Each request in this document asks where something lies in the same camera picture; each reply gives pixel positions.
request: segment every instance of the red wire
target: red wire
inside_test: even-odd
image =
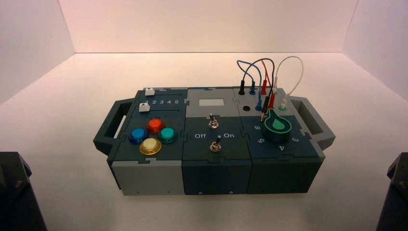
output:
[[[261,60],[261,62],[262,62],[262,64],[264,65],[264,68],[265,68],[265,79],[268,80],[269,86],[271,87],[271,85],[270,85],[270,80],[269,80],[269,76],[268,76],[267,66],[265,66],[265,63],[264,63],[263,60]]]

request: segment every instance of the white wire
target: white wire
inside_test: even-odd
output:
[[[281,64],[282,64],[285,60],[287,60],[287,59],[289,59],[289,58],[296,58],[296,59],[298,59],[298,60],[300,61],[300,64],[301,64],[301,66],[302,66],[302,73],[300,74],[300,78],[299,78],[299,80],[297,81],[297,83],[296,83],[296,85],[294,86],[294,88],[292,89],[292,91],[290,91],[289,93],[286,94],[286,98],[289,97],[289,95],[297,88],[297,85],[299,85],[300,81],[301,81],[302,78],[303,78],[303,61],[302,61],[299,57],[297,57],[297,56],[288,56],[288,57],[284,58],[284,59],[281,61],[281,63],[278,65],[278,69],[276,69],[275,82],[274,82],[273,85],[276,86],[276,85],[278,84],[278,72],[279,72],[279,67],[281,66]]]

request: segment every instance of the handle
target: handle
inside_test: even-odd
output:
[[[93,139],[96,149],[105,155],[109,155],[113,145],[118,142],[114,135],[123,116],[128,114],[133,101],[134,99],[116,101]]]
[[[294,96],[290,96],[289,99],[309,129],[310,137],[317,141],[322,150],[330,147],[336,136],[320,117],[309,100]]]

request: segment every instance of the display screen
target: display screen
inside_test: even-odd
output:
[[[199,106],[224,106],[223,99],[202,99],[198,101]]]

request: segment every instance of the push button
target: push button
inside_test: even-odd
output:
[[[262,123],[262,133],[264,137],[275,143],[285,143],[288,141],[292,131],[292,124],[285,118],[280,117],[271,108],[268,117]]]
[[[165,128],[159,133],[159,139],[163,143],[171,143],[176,141],[177,133],[172,128]]]
[[[162,149],[162,143],[155,138],[145,139],[139,146],[139,150],[144,155],[154,155]]]
[[[142,143],[142,141],[148,137],[149,137],[149,134],[146,132],[146,130],[142,128],[137,128],[132,131],[129,137],[129,140],[131,143],[139,144],[139,143]]]
[[[165,124],[162,122],[160,119],[152,119],[149,121],[147,124],[147,131],[149,133],[154,133],[157,134],[159,133],[163,128],[165,128]]]

